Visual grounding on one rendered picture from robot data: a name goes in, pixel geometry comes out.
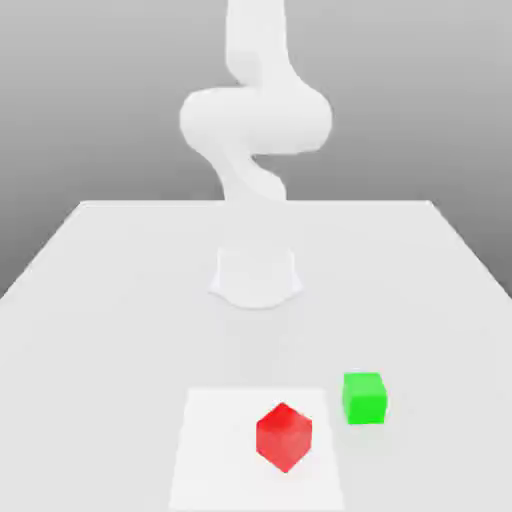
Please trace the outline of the small green cube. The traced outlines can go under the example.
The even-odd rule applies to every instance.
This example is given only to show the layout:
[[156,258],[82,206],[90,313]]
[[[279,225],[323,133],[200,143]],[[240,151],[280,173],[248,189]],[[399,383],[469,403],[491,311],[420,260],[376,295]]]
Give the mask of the small green cube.
[[342,405],[351,425],[383,424],[388,394],[378,372],[347,372],[342,386]]

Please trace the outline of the small red cube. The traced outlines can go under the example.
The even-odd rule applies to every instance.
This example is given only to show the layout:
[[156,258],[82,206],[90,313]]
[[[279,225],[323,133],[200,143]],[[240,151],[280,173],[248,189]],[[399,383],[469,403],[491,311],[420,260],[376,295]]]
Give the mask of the small red cube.
[[284,402],[256,422],[256,452],[288,473],[312,447],[313,422]]

